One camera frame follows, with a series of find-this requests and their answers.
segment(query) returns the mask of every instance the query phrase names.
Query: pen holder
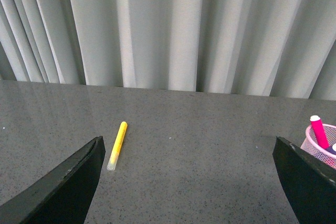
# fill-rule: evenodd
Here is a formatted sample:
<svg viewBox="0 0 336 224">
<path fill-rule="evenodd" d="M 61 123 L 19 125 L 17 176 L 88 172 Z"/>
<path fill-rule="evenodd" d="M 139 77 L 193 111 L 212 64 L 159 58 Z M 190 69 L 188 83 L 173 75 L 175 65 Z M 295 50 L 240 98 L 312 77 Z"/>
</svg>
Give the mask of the pen holder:
<svg viewBox="0 0 336 224">
<path fill-rule="evenodd" d="M 329 146 L 336 144 L 336 126 L 323 124 L 323 128 L 327 135 Z M 306 129 L 306 139 L 301 145 L 301 149 L 336 169 L 336 155 L 331 154 L 318 145 L 311 125 Z"/>
</svg>

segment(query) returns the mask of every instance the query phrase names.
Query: speckled granite surface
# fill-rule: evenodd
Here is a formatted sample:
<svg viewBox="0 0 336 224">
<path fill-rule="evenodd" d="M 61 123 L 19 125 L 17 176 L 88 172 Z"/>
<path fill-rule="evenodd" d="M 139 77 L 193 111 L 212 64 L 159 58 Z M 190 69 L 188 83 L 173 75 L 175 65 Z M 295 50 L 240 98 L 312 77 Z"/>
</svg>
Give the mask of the speckled granite surface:
<svg viewBox="0 0 336 224">
<path fill-rule="evenodd" d="M 86 223 L 297 223 L 272 159 L 336 102 L 0 81 L 0 204 L 95 136 L 106 160 Z M 114 172 L 106 165 L 121 121 Z"/>
</svg>

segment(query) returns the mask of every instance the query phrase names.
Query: highlighter cap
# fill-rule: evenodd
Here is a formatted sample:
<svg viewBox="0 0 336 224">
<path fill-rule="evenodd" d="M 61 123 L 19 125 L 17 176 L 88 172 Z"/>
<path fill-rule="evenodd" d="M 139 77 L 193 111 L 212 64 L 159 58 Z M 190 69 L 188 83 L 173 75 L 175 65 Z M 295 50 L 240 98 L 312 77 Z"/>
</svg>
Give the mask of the highlighter cap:
<svg viewBox="0 0 336 224">
<path fill-rule="evenodd" d="M 321 120 L 320 117 L 318 115 L 312 115 L 310 117 L 310 122 L 316 122 L 318 120 Z"/>
</svg>

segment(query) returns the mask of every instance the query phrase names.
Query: white curtain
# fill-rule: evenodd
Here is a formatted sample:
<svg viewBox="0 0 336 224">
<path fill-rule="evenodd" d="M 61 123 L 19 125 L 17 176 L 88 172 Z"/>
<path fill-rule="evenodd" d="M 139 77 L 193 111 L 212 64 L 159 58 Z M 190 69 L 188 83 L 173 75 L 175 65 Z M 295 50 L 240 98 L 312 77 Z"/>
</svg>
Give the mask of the white curtain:
<svg viewBox="0 0 336 224">
<path fill-rule="evenodd" d="M 5 80 L 336 100 L 336 0 L 0 0 Z"/>
</svg>

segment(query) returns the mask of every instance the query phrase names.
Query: yellow highlighter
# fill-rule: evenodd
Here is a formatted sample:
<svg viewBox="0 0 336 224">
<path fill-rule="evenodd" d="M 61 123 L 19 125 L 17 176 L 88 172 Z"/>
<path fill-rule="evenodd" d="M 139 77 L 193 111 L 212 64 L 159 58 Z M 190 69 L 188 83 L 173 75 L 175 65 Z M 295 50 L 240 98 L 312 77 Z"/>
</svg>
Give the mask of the yellow highlighter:
<svg viewBox="0 0 336 224">
<path fill-rule="evenodd" d="M 121 149 L 121 146 L 122 146 L 122 142 L 123 142 L 124 137 L 125 137 L 126 129 L 127 129 L 127 123 L 122 122 L 120 124 L 118 135 L 117 135 L 116 141 L 115 141 L 113 149 L 112 149 L 112 153 L 111 153 L 111 156 L 110 156 L 109 163 L 107 164 L 107 170 L 114 170 L 116 168 L 116 164 L 117 164 L 117 161 L 118 161 L 118 157 L 119 157 L 120 149 Z"/>
</svg>

